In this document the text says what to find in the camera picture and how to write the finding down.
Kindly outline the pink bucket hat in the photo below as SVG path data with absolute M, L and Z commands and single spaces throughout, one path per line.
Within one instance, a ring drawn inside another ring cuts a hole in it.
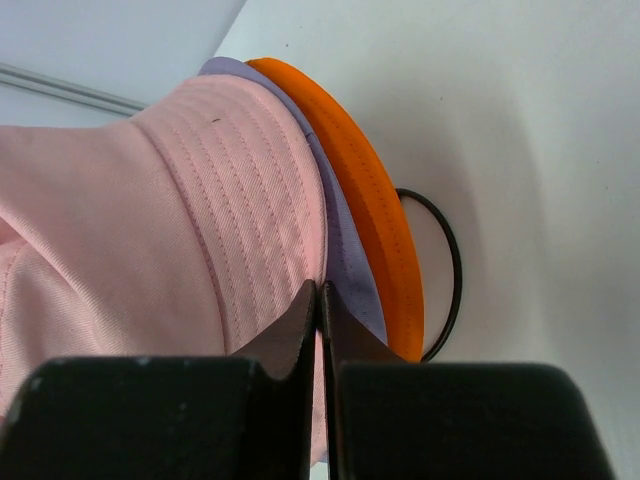
M 1 130 L 1 397 L 66 355 L 219 355 L 325 278 L 326 204 L 291 109 L 194 77 L 98 128 Z

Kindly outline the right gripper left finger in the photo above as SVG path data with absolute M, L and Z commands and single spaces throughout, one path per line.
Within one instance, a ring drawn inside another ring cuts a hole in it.
M 22 384 L 5 479 L 305 479 L 316 286 L 230 356 L 67 357 Z

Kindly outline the purple bucket hat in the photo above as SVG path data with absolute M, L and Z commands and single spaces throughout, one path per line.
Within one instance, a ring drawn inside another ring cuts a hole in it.
M 335 284 L 349 311 L 378 340 L 387 344 L 383 310 L 365 250 L 339 181 L 309 120 L 282 88 L 239 60 L 214 57 L 207 60 L 200 73 L 233 75 L 251 80 L 275 95 L 296 119 L 314 155 L 323 183 L 328 226 L 327 279 Z

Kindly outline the orange bucket hat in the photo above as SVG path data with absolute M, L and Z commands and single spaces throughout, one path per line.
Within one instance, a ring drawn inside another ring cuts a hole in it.
M 347 111 L 310 77 L 275 58 L 253 59 L 248 65 L 283 90 L 310 121 L 371 267 L 389 347 L 418 362 L 424 340 L 420 266 L 406 214 L 383 163 Z

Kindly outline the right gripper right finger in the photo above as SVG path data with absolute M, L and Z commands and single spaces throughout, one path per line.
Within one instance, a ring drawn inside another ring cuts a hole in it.
M 320 291 L 334 479 L 610 479 L 586 402 L 532 363 L 410 363 Z

